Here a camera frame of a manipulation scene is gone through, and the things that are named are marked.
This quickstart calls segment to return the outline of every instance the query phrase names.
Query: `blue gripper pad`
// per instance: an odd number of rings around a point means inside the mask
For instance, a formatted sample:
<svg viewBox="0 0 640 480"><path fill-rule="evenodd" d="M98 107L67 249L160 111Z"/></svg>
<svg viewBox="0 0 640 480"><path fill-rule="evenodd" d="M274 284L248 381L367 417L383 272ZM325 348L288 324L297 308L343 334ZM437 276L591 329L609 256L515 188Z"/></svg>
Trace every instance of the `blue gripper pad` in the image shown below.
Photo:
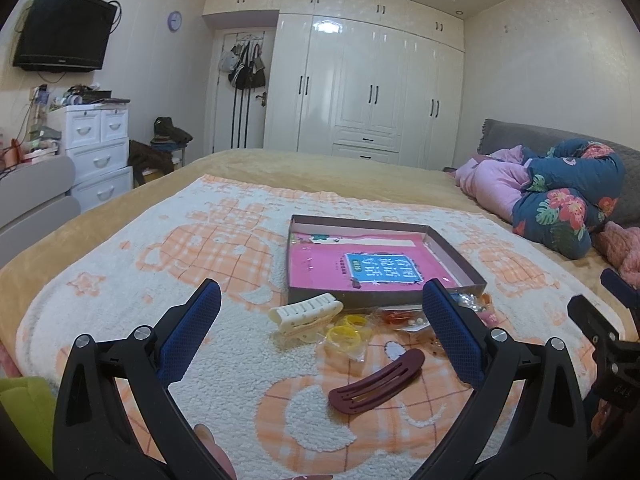
<svg viewBox="0 0 640 480"><path fill-rule="evenodd" d="M184 377L202 340L220 312L221 302L220 286L216 282L209 283L162 345L156 375L165 388Z"/></svg>
<svg viewBox="0 0 640 480"><path fill-rule="evenodd" d="M422 288L422 310L442 343L458 378L474 388L484 381L482 351L446 290L430 280Z"/></svg>

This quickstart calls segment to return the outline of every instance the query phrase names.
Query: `black flat-screen tv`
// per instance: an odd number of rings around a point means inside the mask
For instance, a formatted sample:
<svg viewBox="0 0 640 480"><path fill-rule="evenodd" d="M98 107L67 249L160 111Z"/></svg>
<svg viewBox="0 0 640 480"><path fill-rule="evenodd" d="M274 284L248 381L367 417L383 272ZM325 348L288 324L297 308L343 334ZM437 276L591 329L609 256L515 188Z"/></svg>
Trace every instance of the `black flat-screen tv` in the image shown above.
<svg viewBox="0 0 640 480"><path fill-rule="evenodd" d="M116 11L102 0L34 0L14 66L42 72L100 70Z"/></svg>

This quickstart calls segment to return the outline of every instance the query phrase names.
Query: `box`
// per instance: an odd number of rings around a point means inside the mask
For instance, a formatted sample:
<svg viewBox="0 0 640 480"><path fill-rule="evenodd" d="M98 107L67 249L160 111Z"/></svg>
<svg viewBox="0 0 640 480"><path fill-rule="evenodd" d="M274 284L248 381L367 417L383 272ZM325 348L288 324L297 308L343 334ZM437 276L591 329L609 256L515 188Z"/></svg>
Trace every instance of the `box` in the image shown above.
<svg viewBox="0 0 640 480"><path fill-rule="evenodd" d="M451 292L482 294L484 278L425 225L294 215L287 241L287 303L330 292L345 308L422 304L438 278Z"/></svg>

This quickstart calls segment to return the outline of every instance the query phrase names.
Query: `silver screw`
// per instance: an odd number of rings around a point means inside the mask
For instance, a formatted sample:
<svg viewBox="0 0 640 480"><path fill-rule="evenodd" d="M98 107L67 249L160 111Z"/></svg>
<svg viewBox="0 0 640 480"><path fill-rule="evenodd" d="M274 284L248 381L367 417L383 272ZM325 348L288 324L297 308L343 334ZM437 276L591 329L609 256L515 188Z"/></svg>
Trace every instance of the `silver screw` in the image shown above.
<svg viewBox="0 0 640 480"><path fill-rule="evenodd" d="M558 337L552 338L551 346L556 350L564 350L564 341Z"/></svg>
<svg viewBox="0 0 640 480"><path fill-rule="evenodd" d="M151 329L148 326L139 326L133 333L133 337L140 341L144 341L151 335Z"/></svg>
<svg viewBox="0 0 640 480"><path fill-rule="evenodd" d="M82 334L80 336L78 336L78 338L76 339L76 346L78 348L82 348L85 347L89 344L89 336L87 334Z"/></svg>
<svg viewBox="0 0 640 480"><path fill-rule="evenodd" d="M500 343L507 341L507 333L501 328L491 330L491 337Z"/></svg>

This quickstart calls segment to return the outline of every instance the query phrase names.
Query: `lime green cushion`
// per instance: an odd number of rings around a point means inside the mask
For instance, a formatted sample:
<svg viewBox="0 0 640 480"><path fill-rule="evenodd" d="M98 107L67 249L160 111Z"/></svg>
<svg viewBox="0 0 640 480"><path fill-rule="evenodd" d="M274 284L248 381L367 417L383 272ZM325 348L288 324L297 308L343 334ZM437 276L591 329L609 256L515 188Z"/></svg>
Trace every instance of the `lime green cushion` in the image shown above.
<svg viewBox="0 0 640 480"><path fill-rule="evenodd" d="M56 399L40 377L0 379L0 402L22 438L53 470L53 416Z"/></svg>

